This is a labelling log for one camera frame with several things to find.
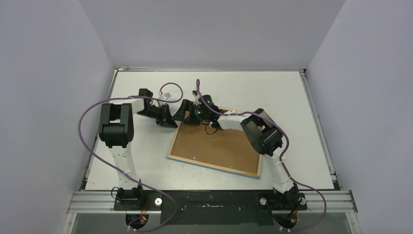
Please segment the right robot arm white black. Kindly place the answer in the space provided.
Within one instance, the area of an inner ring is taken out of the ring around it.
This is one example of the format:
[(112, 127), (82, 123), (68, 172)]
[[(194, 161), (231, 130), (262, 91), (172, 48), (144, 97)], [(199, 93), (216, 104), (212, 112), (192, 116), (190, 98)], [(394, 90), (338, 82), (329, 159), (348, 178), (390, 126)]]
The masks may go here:
[(283, 133), (264, 109), (259, 108), (254, 112), (221, 109), (209, 95), (204, 95), (196, 97), (195, 101), (184, 99), (171, 119), (192, 125), (204, 122), (217, 130), (244, 132), (252, 148), (263, 156), (268, 165), (277, 206), (281, 209), (296, 209), (306, 204), (297, 184), (286, 171), (282, 157), (275, 153), (283, 145)]

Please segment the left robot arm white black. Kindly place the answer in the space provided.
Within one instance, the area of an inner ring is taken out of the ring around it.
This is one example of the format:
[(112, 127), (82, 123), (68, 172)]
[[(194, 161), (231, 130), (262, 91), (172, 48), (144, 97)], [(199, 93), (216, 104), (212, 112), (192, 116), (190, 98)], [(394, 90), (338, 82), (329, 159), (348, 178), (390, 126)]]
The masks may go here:
[(138, 96), (138, 99), (103, 104), (99, 123), (99, 138), (109, 148), (117, 168), (119, 187), (115, 199), (133, 210), (139, 210), (148, 203), (131, 153), (133, 116), (153, 118), (159, 126), (177, 128), (168, 104), (153, 105), (150, 100), (153, 93), (146, 88), (141, 88)]

